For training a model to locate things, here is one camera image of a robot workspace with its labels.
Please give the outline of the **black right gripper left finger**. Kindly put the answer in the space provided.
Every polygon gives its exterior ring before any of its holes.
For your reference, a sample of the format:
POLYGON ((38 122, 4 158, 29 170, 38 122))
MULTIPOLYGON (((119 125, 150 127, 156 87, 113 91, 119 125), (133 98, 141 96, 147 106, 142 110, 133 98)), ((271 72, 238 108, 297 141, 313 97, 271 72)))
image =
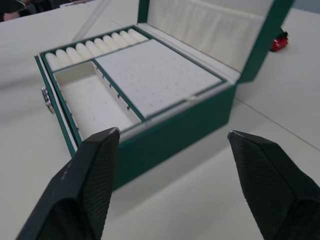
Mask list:
POLYGON ((113 191, 119 140, 117 127, 85 139, 50 180, 17 239, 101 239, 113 191))

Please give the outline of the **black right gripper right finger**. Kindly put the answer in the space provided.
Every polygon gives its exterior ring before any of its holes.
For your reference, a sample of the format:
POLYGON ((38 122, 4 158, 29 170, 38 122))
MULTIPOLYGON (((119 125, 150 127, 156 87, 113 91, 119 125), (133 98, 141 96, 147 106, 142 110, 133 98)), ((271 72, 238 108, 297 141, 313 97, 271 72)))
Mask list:
POLYGON ((231 130, 245 200, 265 240, 318 240, 320 187, 275 142, 231 130))

